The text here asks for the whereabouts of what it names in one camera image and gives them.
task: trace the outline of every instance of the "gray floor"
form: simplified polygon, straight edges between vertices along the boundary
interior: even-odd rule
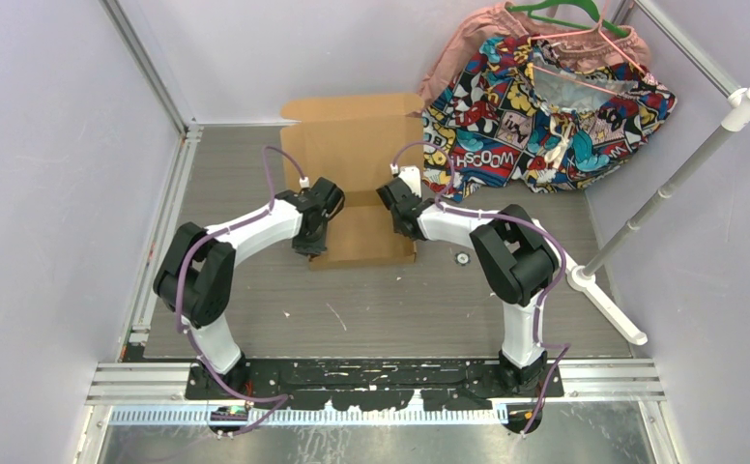
[[[268,198],[259,154],[265,144],[278,145],[278,129],[206,129],[180,223],[222,223],[261,207]],[[283,189],[281,166],[275,159],[277,190]],[[483,188],[463,206],[492,209],[509,203],[538,218],[578,262],[596,253],[582,192]],[[231,330],[251,358],[497,356],[503,336],[500,300],[490,296],[476,259],[465,267],[455,264],[458,251],[444,243],[418,243],[413,265],[310,271],[289,243],[278,244],[236,270],[227,309]],[[608,290],[605,274],[597,278]],[[191,356],[185,338],[174,332],[172,314],[159,306],[146,356]],[[570,357],[630,357],[617,331],[565,282],[547,302],[544,337],[571,342]]]
[[[634,403],[549,404],[525,442],[497,425],[261,427],[217,441],[202,427],[111,426],[100,463],[655,462]]]

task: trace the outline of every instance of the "clothes hanger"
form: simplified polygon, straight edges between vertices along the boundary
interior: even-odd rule
[[[554,19],[553,17],[533,14],[533,12],[537,10],[544,10],[546,8],[556,7],[559,5],[574,5],[575,7],[579,7],[581,10],[586,12],[591,17],[591,19],[595,21],[599,21],[602,17],[602,14],[600,14],[600,12],[597,10],[597,5],[593,0],[545,0],[544,2],[540,2],[534,5],[520,5],[516,7],[507,6],[505,8],[510,13],[528,13],[530,18],[537,19],[538,21],[560,24],[561,26],[573,27],[575,29],[587,29],[589,27],[582,24],[575,24],[573,22]],[[602,26],[607,30],[613,32],[620,39],[628,35],[628,31],[625,31],[624,29],[618,27],[616,24],[607,21],[606,19],[602,20]]]
[[[559,0],[546,0],[543,3],[548,3],[550,1],[559,1]],[[573,2],[573,1],[586,1],[586,0],[567,0],[567,1]],[[634,66],[634,68],[636,70],[638,70],[641,74],[645,75],[646,72],[643,70],[643,66],[642,65],[640,65],[639,63],[637,63],[636,61],[634,61],[633,58],[631,58],[630,56],[628,56],[627,53],[625,53],[624,51],[622,51],[622,49],[619,48],[614,42],[612,42],[611,39],[609,39],[608,37],[606,37],[605,34],[603,34],[601,26],[605,22],[605,20],[603,19],[603,17],[605,15],[606,10],[608,10],[609,4],[611,4],[611,0],[606,0],[605,5],[603,5],[602,14],[598,17],[597,23],[594,25],[594,27],[592,27],[592,29],[588,29],[588,30],[585,30],[585,31],[564,32],[564,33],[561,33],[561,34],[550,34],[550,35],[547,35],[547,36],[534,36],[534,37],[536,39],[555,39],[557,37],[579,36],[581,34],[589,34],[589,33],[596,32],[605,42],[608,43],[608,45],[610,45],[614,50],[616,50],[617,53],[619,53],[620,55],[622,55],[622,57],[625,58],[625,60],[628,61],[628,63],[631,63],[631,65]]]

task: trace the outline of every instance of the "comic print clothing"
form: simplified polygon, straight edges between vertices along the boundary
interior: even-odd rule
[[[496,37],[423,112],[424,139],[455,163],[446,192],[455,201],[518,179],[538,192],[583,189],[629,160],[676,101],[628,63],[574,72],[544,40]],[[446,186],[443,155],[426,149],[423,180],[435,191]]]

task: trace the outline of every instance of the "green clothes hanger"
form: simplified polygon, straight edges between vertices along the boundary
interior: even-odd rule
[[[549,7],[556,7],[559,5],[574,5],[580,7],[581,10],[588,13],[591,19],[594,21],[600,20],[600,11],[597,9],[597,5],[594,4],[593,0],[545,0],[534,5],[520,5],[517,7],[505,7],[510,13],[526,12],[529,14],[531,19],[537,19],[538,21],[550,22],[552,24],[560,24],[561,26],[574,27],[577,29],[589,29],[589,26],[582,24],[575,24],[573,22],[561,21],[548,16],[539,16],[533,14],[536,10],[544,10]],[[628,35],[628,32],[619,28],[617,25],[603,20],[603,27],[613,32],[617,37],[623,38]]]

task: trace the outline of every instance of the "robotic arm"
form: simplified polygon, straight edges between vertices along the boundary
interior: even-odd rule
[[[513,390],[536,382],[546,367],[546,352],[534,339],[534,307],[537,296],[560,267],[557,255],[543,237],[504,220],[464,217],[430,208],[433,200],[420,199],[420,172],[414,166],[402,167],[394,179],[378,188],[378,194],[391,212],[396,233],[475,250],[489,286],[503,302],[503,380]],[[517,205],[487,213],[532,222]],[[517,249],[511,251],[509,245],[517,245]],[[542,320],[537,321],[536,329],[542,334]]]
[[[333,182],[319,178],[312,188],[299,193],[291,190],[279,193],[268,215],[216,237],[193,256],[193,261],[201,266],[199,270],[192,267],[187,270],[182,318],[190,326],[204,356],[225,381],[242,385],[246,377],[245,356],[224,316],[233,284],[233,269],[258,251],[287,239],[292,239],[292,247],[299,254],[321,254],[326,250],[327,224],[343,205],[344,192]],[[193,244],[230,224],[256,217],[268,208],[269,205],[207,228],[192,222],[179,227],[153,284],[154,291],[171,311],[176,310],[182,262]]]

